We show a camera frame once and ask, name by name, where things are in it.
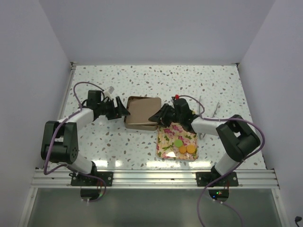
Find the floral rectangular tray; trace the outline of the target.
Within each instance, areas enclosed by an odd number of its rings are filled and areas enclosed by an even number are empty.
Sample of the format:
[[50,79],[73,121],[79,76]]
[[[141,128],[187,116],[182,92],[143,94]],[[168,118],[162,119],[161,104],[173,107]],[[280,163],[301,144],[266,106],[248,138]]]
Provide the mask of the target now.
[[156,155],[164,159],[194,161],[198,158],[197,135],[185,131],[179,123],[159,126]]

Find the metal serving tongs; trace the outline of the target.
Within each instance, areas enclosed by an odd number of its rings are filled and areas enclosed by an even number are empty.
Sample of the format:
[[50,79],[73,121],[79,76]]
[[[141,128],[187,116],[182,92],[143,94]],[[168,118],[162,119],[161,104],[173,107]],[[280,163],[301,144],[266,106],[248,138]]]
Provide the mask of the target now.
[[[214,118],[217,114],[217,110],[218,110],[219,106],[220,106],[220,102],[217,102],[216,105],[213,105],[210,108],[205,108],[205,112],[207,113],[207,117]],[[200,133],[200,134],[198,134],[198,138],[200,140],[202,140],[205,137],[205,135],[206,135],[205,133],[203,133],[203,134]]]

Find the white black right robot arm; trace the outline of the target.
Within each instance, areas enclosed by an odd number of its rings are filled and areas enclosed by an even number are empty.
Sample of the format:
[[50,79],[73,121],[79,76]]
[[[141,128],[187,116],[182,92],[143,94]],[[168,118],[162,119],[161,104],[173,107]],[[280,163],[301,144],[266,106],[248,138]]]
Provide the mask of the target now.
[[201,178],[209,185],[223,185],[228,176],[244,160],[258,153],[265,143],[264,133],[240,115],[236,114],[227,119],[204,118],[201,114],[194,113],[184,98],[174,98],[173,106],[164,104],[149,121],[163,127],[178,123],[187,132],[219,137],[225,154],[212,167],[210,175]]

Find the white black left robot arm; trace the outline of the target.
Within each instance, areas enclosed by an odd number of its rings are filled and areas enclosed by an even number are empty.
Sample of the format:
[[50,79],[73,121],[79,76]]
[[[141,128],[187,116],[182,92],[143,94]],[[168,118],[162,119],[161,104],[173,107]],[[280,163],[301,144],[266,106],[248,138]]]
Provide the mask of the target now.
[[85,184],[92,186],[98,181],[96,165],[79,154],[78,131],[94,122],[98,117],[107,120],[129,116],[120,97],[110,99],[101,90],[88,91],[85,103],[80,103],[77,112],[59,121],[45,123],[41,158],[45,161],[44,174],[49,175],[60,167],[67,167],[82,174]]

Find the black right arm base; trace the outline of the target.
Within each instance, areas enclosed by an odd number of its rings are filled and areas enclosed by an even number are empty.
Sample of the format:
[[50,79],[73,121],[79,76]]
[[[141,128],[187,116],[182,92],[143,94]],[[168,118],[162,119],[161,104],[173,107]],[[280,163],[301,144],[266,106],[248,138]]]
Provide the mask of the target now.
[[220,176],[212,172],[196,172],[196,184],[198,187],[224,187],[239,186],[238,177],[235,172],[231,172],[227,176]]

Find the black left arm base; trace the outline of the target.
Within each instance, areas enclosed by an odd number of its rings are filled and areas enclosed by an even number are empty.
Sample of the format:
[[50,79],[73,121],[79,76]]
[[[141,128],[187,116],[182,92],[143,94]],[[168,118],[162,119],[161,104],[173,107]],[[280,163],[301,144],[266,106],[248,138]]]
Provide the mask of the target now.
[[77,173],[69,173],[71,186],[112,186],[113,172],[97,172],[95,176],[84,176]]

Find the green round cookie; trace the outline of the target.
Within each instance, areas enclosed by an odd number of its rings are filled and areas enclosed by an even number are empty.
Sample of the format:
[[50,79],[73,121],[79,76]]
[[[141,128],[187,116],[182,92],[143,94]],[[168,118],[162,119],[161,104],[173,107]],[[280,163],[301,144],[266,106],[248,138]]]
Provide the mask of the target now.
[[182,145],[183,145],[183,141],[182,141],[182,140],[177,139],[177,140],[174,141],[174,146],[175,146],[175,147],[179,148],[179,147],[181,147]]

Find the round sandwich cookie front middle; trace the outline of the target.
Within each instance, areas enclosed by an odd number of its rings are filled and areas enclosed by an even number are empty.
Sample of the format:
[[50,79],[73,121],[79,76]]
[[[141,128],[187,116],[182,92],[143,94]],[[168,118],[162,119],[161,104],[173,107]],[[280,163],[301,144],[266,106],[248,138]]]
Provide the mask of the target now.
[[185,154],[187,152],[186,146],[181,146],[178,148],[180,154]]

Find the round sandwich cookie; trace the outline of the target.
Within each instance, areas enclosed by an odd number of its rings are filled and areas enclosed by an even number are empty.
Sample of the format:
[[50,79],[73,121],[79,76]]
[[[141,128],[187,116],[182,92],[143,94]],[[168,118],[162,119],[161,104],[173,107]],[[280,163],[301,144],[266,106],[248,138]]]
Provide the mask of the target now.
[[178,148],[180,154],[185,154],[187,152],[186,146],[181,146]]
[[196,151],[196,147],[192,144],[187,145],[186,149],[187,149],[187,153],[189,154],[194,154]]

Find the round sandwich cookie front right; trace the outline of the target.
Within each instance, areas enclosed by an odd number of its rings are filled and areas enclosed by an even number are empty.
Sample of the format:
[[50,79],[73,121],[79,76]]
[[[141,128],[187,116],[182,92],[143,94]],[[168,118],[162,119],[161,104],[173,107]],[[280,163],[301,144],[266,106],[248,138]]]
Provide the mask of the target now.
[[192,144],[187,145],[186,149],[187,149],[187,153],[189,154],[194,154],[196,151],[196,147]]

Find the aluminium frame rail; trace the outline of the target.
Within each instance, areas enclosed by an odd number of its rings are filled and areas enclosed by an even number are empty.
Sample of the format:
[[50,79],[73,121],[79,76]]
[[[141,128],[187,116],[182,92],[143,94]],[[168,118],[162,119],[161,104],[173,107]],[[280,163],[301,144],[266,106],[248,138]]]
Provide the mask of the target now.
[[[205,108],[220,102],[216,116],[241,115],[251,120],[237,65],[80,65],[60,117],[75,112],[90,89],[114,87],[124,104],[130,96],[160,97],[169,103],[176,94],[189,95]],[[71,186],[66,168],[50,175],[36,170],[28,196],[28,227],[283,227],[276,174],[256,154],[237,170],[238,187],[230,187],[226,204],[211,200],[196,184],[196,172],[208,172],[224,154],[217,137],[198,142],[195,161],[165,160],[156,156],[157,133],[125,128],[123,120],[100,117],[79,132],[80,153],[100,171],[114,173],[105,196],[88,203],[80,187]]]

